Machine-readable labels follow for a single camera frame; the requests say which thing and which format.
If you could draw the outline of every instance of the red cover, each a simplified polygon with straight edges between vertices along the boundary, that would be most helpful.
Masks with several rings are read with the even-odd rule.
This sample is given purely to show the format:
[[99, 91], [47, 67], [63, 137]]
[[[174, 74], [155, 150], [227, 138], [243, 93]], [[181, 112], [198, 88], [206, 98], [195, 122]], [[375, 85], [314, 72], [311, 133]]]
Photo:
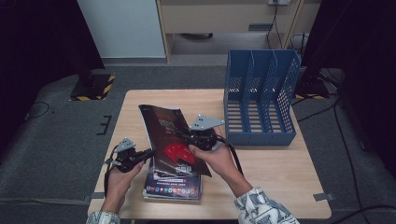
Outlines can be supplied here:
[[208, 175], [206, 162], [194, 157], [184, 138], [175, 129], [190, 134], [181, 110], [155, 105], [140, 105], [151, 148], [155, 149], [154, 171], [159, 178], [186, 175]]

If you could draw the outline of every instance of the book cover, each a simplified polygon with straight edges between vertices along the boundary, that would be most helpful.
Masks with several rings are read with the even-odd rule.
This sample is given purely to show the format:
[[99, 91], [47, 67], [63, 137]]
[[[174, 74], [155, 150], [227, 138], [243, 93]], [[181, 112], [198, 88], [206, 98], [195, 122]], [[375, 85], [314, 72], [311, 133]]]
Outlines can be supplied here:
[[189, 126], [179, 108], [140, 105], [151, 148], [155, 149], [154, 171], [158, 178], [187, 175], [208, 175], [205, 161], [189, 151], [187, 142], [178, 132], [189, 133]]
[[146, 199], [199, 201], [202, 193], [200, 175], [155, 179], [153, 159], [150, 160], [143, 196]]

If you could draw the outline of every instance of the gray carpet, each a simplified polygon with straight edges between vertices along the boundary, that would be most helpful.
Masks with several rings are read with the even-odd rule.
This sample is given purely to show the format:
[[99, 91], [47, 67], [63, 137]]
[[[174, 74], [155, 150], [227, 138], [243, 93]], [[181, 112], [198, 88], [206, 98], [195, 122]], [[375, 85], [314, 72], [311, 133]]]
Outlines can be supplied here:
[[[93, 192], [128, 90], [223, 88], [226, 67], [134, 66], [108, 67], [107, 71], [116, 78], [109, 95], [102, 101], [69, 101], [77, 76], [56, 81], [41, 90], [36, 99], [40, 103], [32, 107], [31, 118], [22, 124], [9, 155], [0, 166], [0, 198], [81, 201]], [[332, 105], [336, 97], [304, 100], [294, 105], [297, 119]], [[363, 206], [396, 206], [396, 180], [384, 170], [375, 153], [360, 149], [358, 136], [345, 110], [337, 107], [337, 115], [351, 154]], [[98, 135], [104, 131], [101, 123], [107, 122], [105, 116], [111, 116], [109, 127], [106, 134]], [[329, 110], [299, 124], [320, 182], [325, 192], [335, 196], [335, 200], [330, 201], [330, 219], [301, 222], [333, 223], [359, 209], [347, 152], [334, 113]], [[0, 223], [84, 223], [87, 210], [88, 205], [1, 203]], [[394, 223], [396, 220], [396, 212], [388, 209], [376, 209], [365, 215], [371, 223]], [[342, 223], [365, 222], [358, 214]]]

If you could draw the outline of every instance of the table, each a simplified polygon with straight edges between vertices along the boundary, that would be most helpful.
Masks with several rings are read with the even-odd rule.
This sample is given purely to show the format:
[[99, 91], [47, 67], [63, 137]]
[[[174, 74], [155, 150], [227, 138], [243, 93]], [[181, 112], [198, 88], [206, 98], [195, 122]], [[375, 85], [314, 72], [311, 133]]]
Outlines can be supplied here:
[[[126, 93], [106, 158], [124, 137], [136, 143], [136, 150], [149, 148], [138, 105], [178, 106], [188, 123], [198, 114], [223, 119], [223, 89], [219, 90], [133, 90]], [[328, 218], [332, 212], [327, 201], [316, 201], [323, 192], [302, 133], [292, 113], [296, 137], [288, 147], [236, 147], [246, 179], [262, 187], [267, 195], [284, 204], [297, 218]], [[126, 195], [120, 217], [131, 219], [237, 219], [235, 197], [228, 185], [212, 172], [203, 175], [203, 195], [199, 203], [148, 201], [142, 196], [147, 162]], [[104, 166], [95, 192], [104, 192]], [[88, 214], [98, 211], [104, 199], [92, 199]]]

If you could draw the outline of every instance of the sleeve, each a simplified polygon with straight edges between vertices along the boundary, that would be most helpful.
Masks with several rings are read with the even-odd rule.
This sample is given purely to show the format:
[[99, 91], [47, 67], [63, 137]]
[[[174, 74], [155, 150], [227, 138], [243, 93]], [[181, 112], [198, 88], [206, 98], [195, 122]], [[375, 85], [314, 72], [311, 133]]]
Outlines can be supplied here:
[[86, 224], [120, 224], [120, 218], [114, 213], [93, 212], [88, 217]]
[[261, 188], [251, 189], [235, 200], [240, 224], [299, 224], [282, 204], [269, 199]]

